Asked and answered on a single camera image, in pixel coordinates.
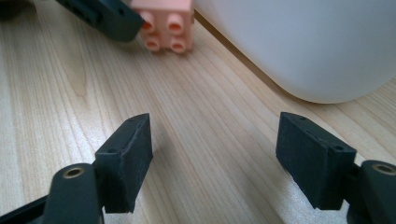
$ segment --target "wooden table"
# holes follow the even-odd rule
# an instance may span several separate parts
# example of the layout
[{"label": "wooden table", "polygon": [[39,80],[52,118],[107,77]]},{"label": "wooden table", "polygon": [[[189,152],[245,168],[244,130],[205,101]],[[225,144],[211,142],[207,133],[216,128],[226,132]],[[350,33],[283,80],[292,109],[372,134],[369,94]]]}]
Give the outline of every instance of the wooden table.
[{"label": "wooden table", "polygon": [[396,163],[396,79],[316,105],[246,66],[199,22],[185,55],[115,43],[54,1],[0,23],[0,215],[48,193],[129,117],[150,113],[154,160],[133,214],[106,223],[345,223],[312,209],[276,155],[279,113]]}]

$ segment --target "white container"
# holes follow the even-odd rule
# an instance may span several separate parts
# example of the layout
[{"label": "white container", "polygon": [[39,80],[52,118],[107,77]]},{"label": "white container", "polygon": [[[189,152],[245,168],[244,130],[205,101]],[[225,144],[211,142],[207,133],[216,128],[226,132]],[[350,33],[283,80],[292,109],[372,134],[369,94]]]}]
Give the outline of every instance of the white container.
[{"label": "white container", "polygon": [[274,82],[340,103],[396,76],[395,0],[195,0],[196,9]]}]

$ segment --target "wooden surface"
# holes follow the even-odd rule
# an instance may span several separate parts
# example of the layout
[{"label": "wooden surface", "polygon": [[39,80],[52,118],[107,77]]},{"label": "wooden surface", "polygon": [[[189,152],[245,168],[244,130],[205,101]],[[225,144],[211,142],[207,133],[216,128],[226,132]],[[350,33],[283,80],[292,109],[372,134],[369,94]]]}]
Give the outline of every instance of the wooden surface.
[{"label": "wooden surface", "polygon": [[396,79],[339,105],[315,105],[248,69],[199,22],[185,55],[112,42],[54,1],[0,23],[0,215],[48,193],[66,165],[127,118],[150,113],[154,160],[128,215],[106,223],[345,223],[312,209],[276,160],[281,111],[312,119],[396,163]]}]

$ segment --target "pink lego brick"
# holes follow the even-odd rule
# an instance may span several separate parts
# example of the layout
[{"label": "pink lego brick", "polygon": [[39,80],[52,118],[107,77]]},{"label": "pink lego brick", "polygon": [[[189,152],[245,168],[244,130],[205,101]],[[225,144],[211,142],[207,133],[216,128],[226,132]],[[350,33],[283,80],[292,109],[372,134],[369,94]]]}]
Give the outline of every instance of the pink lego brick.
[{"label": "pink lego brick", "polygon": [[192,49],[192,0],[133,0],[131,8],[145,20],[140,35],[152,51]]}]

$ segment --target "screw hole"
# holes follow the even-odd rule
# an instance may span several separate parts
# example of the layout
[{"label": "screw hole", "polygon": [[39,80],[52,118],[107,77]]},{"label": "screw hole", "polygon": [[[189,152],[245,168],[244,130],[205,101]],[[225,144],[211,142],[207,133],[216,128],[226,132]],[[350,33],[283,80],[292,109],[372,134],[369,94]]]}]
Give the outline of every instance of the screw hole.
[{"label": "screw hole", "polygon": [[337,150],[340,150],[340,151],[344,150],[344,148],[341,147],[341,146],[335,146],[334,148],[337,149]]},{"label": "screw hole", "polygon": [[84,168],[73,167],[64,172],[64,178],[66,179],[75,178],[78,177],[79,175],[82,175],[83,173],[84,173]]},{"label": "screw hole", "polygon": [[385,164],[374,164],[373,168],[384,175],[396,175],[396,169]]}]

